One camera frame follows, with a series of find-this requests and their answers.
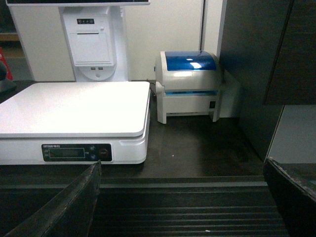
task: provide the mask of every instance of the white wall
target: white wall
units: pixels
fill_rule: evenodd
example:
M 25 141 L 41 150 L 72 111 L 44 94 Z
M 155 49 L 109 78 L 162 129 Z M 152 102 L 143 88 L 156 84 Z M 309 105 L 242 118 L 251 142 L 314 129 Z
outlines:
M 220 56 L 227 0 L 205 0 L 202 50 Z
M 155 80 L 160 51 L 199 50 L 202 0 L 151 0 L 148 6 L 126 6 L 126 28 L 132 80 Z
M 11 7 L 34 80 L 75 80 L 57 7 Z

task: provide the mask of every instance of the scale display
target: scale display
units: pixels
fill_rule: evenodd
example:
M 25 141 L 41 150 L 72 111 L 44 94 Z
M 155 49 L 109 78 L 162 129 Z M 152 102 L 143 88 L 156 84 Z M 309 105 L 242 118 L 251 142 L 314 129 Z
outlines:
M 41 150 L 46 162 L 112 161 L 110 144 L 42 144 Z

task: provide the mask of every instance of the scale brand label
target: scale brand label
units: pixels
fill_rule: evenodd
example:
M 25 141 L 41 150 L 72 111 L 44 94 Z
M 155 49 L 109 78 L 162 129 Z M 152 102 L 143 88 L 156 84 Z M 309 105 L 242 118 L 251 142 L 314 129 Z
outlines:
M 60 148 L 60 145 L 43 145 L 44 148 Z

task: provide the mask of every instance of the monitor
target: monitor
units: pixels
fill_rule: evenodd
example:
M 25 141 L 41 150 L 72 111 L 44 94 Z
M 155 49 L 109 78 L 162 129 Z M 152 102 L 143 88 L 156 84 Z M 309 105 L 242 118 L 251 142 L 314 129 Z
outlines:
M 150 0 L 6 0 L 8 6 L 148 5 Z

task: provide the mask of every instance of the dark countertop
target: dark countertop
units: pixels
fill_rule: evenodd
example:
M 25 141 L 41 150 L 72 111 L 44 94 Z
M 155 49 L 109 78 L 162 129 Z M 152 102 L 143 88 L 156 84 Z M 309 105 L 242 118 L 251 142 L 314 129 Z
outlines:
M 34 81 L 17 81 L 14 92 Z M 212 122 L 209 116 L 168 117 L 157 122 L 151 97 L 147 158 L 142 164 L 103 165 L 102 183 L 249 182 L 263 181 L 258 158 L 235 118 Z M 88 165 L 2 165 L 1 185 L 68 184 Z

